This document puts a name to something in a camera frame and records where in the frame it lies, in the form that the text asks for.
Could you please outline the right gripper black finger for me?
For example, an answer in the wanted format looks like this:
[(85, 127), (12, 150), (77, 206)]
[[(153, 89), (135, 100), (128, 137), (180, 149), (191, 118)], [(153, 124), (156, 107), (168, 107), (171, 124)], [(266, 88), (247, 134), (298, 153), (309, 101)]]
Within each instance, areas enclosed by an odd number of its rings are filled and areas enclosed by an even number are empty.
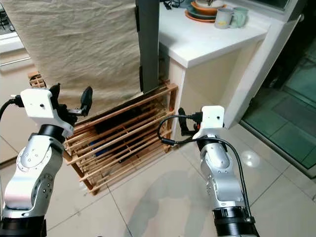
[(188, 129), (188, 125), (187, 125), (187, 119), (188, 119), (187, 113), (185, 113), (185, 110), (183, 108), (179, 108), (178, 115), (180, 116), (178, 118), (178, 123), (180, 125), (181, 135), (189, 135), (190, 130)]

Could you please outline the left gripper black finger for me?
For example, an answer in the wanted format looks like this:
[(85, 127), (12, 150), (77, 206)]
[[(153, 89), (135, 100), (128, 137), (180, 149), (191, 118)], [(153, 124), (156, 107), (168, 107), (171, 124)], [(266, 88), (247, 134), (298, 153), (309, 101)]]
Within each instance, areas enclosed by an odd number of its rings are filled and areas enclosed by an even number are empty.
[(60, 93), (60, 83), (57, 83), (49, 88), (49, 92), (51, 93), (50, 103), (52, 106), (59, 106), (58, 97)]
[(88, 86), (82, 93), (80, 98), (80, 115), (86, 117), (92, 108), (93, 89)]

